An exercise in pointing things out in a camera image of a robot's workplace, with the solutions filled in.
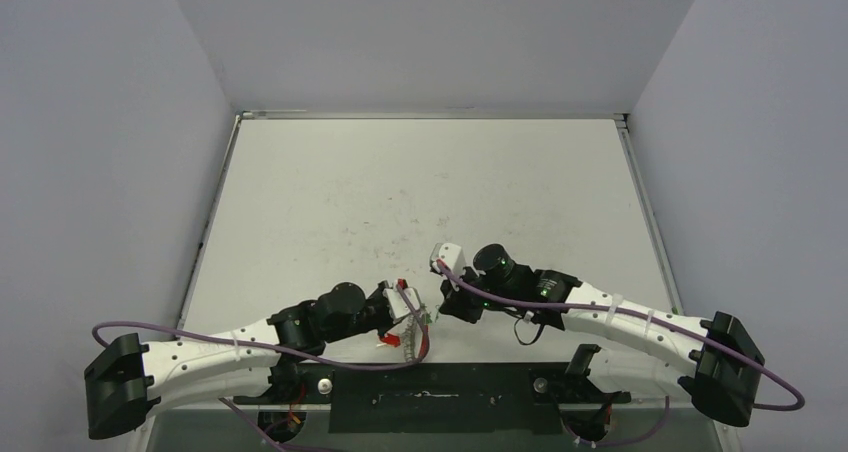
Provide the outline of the silver keyring with red grip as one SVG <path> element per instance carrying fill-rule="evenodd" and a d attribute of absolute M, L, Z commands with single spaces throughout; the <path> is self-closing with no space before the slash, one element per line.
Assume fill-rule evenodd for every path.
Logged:
<path fill-rule="evenodd" d="M 412 367 L 423 362 L 429 354 L 429 312 L 424 306 L 397 323 L 378 326 L 376 331 L 381 343 L 400 347 L 405 359 L 404 362 L 379 367 L 379 370 L 394 371 Z"/>

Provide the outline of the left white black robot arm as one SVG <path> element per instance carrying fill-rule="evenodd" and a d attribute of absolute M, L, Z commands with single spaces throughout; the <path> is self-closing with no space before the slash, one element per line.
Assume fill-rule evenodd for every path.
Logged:
<path fill-rule="evenodd" d="M 102 350 L 85 368 L 88 436 L 114 438 L 174 407 L 229 397 L 260 397 L 282 403 L 297 392 L 299 377 L 287 368 L 304 360 L 324 363 L 330 343 L 368 332 L 385 336 L 406 319 L 426 327 L 426 309 L 404 280 L 383 281 L 366 295 L 342 282 L 268 318 L 233 330 L 203 335 L 173 332 L 170 341 L 144 342 L 140 322 L 113 321 L 127 334 L 110 342 L 93 327 Z"/>

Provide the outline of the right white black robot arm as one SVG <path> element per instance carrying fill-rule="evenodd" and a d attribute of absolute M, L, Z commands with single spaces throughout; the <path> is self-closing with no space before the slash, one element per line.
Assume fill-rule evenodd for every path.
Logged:
<path fill-rule="evenodd" d="M 708 418 L 746 427 L 756 409 L 764 357 L 741 321 L 656 310 L 604 292 L 574 276 L 515 262 L 490 244 L 466 264 L 462 249 L 439 244 L 431 270 L 443 277 L 439 312 L 476 323 L 502 312 L 542 329 L 600 337 L 621 345 L 597 349 L 565 374 L 568 393 L 588 401 L 603 392 L 689 399 Z"/>

